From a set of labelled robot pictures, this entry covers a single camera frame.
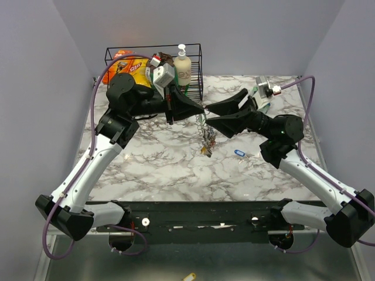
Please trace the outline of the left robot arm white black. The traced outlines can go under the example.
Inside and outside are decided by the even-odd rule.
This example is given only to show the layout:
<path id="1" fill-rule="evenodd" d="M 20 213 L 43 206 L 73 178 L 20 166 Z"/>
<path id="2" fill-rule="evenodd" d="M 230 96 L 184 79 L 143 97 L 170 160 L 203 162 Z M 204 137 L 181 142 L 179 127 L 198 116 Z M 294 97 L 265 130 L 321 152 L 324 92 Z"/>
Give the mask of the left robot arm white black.
<path id="1" fill-rule="evenodd" d="M 111 225 L 117 231 L 129 227 L 130 217 L 119 204 L 105 203 L 90 210 L 86 202 L 107 166 L 135 135 L 141 116 L 165 114 L 167 123 L 172 124 L 204 112 L 174 82 L 157 92 L 137 84 L 127 73 L 112 78 L 106 97 L 108 109 L 92 131 L 84 155 L 51 195 L 41 195 L 35 202 L 46 222 L 74 241 L 95 227 Z"/>

